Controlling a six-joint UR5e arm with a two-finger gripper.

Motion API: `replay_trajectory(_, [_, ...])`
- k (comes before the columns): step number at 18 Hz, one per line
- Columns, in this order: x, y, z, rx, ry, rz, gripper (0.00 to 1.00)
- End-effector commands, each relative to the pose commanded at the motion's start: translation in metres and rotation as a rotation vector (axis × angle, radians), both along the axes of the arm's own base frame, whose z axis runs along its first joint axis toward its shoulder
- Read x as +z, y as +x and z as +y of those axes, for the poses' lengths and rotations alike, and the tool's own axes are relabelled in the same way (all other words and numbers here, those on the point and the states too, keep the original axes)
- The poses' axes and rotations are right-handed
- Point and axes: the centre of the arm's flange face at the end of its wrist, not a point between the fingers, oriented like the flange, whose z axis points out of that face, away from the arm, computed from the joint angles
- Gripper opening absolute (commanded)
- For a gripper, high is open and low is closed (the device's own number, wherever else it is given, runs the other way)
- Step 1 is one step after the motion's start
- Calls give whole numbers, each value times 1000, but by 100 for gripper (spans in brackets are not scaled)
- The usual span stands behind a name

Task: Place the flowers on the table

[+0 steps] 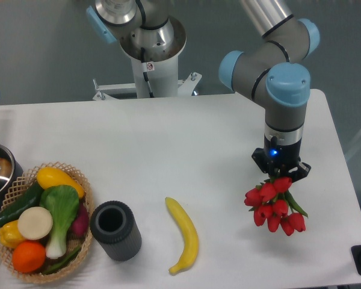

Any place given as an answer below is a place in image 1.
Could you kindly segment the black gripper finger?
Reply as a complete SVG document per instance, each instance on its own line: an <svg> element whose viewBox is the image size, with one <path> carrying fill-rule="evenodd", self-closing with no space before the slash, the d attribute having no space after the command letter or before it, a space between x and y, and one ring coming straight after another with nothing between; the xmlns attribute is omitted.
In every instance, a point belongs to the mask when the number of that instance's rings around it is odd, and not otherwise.
<svg viewBox="0 0 361 289"><path fill-rule="evenodd" d="M292 182L297 182L301 179L304 179L308 176L311 170L311 166L304 162L299 162L295 170L291 172Z"/></svg>
<svg viewBox="0 0 361 289"><path fill-rule="evenodd" d="M251 157L263 173L273 174L273 161L262 148L256 148Z"/></svg>

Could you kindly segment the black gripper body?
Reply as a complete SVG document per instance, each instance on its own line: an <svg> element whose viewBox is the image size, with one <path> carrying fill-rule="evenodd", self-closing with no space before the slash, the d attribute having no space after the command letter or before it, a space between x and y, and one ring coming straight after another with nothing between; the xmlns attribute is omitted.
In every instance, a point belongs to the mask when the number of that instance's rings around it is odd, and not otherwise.
<svg viewBox="0 0 361 289"><path fill-rule="evenodd" d="M301 140L294 144L281 145L277 143L277 137L272 137L271 140L264 137L263 150L273 161L273 174L268 176L291 178L291 172L302 162L300 148Z"/></svg>

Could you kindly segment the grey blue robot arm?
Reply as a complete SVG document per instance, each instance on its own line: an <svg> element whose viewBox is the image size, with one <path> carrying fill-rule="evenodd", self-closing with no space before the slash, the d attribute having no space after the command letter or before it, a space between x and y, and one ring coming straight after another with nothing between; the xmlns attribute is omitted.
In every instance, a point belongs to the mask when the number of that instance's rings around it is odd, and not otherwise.
<svg viewBox="0 0 361 289"><path fill-rule="evenodd" d="M264 43L250 55L228 53L218 77L265 110L264 146L252 154L260 170L299 181L310 172L300 158L310 74L300 61L318 47L319 31L313 22L295 18L284 1L242 6ZM101 38L119 42L130 58L139 98L180 95L178 56L187 38L168 1L96 1L86 15Z"/></svg>

